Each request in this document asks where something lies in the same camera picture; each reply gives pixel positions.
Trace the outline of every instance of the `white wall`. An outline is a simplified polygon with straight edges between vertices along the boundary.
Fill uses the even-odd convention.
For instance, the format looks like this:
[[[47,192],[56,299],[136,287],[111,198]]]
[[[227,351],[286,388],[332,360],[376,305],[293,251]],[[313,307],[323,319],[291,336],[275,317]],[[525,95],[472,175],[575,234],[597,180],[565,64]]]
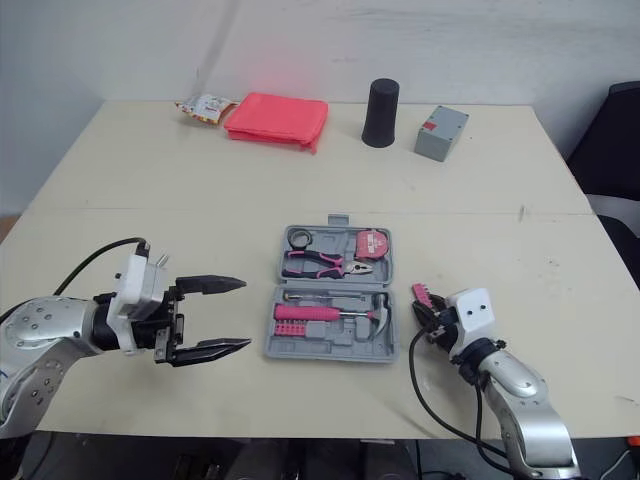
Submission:
[[[365,101],[389,76],[403,102],[533,104],[567,154],[607,87],[640,79],[637,0],[0,1],[0,212],[102,99]]]

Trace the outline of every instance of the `table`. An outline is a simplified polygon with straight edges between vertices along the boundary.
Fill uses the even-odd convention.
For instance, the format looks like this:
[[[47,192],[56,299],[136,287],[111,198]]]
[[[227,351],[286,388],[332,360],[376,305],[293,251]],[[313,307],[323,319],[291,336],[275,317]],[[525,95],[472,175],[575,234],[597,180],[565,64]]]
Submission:
[[[186,368],[151,354],[83,359],[41,429],[175,436],[449,437],[412,391],[417,331],[410,285],[448,295],[484,286],[497,330],[544,373],[574,436],[640,431],[635,373],[640,295],[530,107],[464,106],[444,164],[412,153],[433,106],[402,105],[387,149],[359,140],[364,105],[336,104],[311,155],[231,141],[165,102],[107,102],[0,246],[3,309],[47,294],[89,252],[143,235],[170,253],[172,277],[216,273],[244,289],[184,302],[185,345],[251,337],[223,360]],[[400,359],[389,366],[266,358],[263,342],[286,225],[384,226],[394,237],[392,289]],[[68,289],[109,291],[127,248],[101,257]],[[446,355],[419,347],[434,409],[471,431],[474,395]],[[497,423],[484,435],[497,437]]]

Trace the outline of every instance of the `black chair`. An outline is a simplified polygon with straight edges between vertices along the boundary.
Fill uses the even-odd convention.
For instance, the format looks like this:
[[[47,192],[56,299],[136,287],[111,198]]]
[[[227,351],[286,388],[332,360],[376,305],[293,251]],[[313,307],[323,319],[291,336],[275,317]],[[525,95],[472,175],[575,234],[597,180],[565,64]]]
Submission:
[[[609,88],[567,164],[640,288],[640,82]]]

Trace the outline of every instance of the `pink tape measure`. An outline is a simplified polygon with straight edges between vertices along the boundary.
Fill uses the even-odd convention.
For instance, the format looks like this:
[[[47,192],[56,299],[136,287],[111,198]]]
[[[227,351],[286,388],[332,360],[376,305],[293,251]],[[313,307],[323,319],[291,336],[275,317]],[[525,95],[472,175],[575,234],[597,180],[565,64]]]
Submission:
[[[380,258],[389,251],[387,236],[377,230],[364,230],[356,235],[356,258]]]

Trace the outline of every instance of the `hammer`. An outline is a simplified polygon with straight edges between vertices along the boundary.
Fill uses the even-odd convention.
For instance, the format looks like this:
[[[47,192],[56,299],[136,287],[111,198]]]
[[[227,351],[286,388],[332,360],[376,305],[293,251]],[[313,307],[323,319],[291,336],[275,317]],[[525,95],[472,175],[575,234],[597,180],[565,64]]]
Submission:
[[[389,312],[384,306],[384,294],[379,293],[374,299],[375,310],[371,312],[347,312],[333,307],[292,307],[289,305],[276,305],[273,317],[276,320],[320,320],[332,322],[340,320],[342,317],[367,317],[376,322],[373,336],[378,335],[388,321]]]

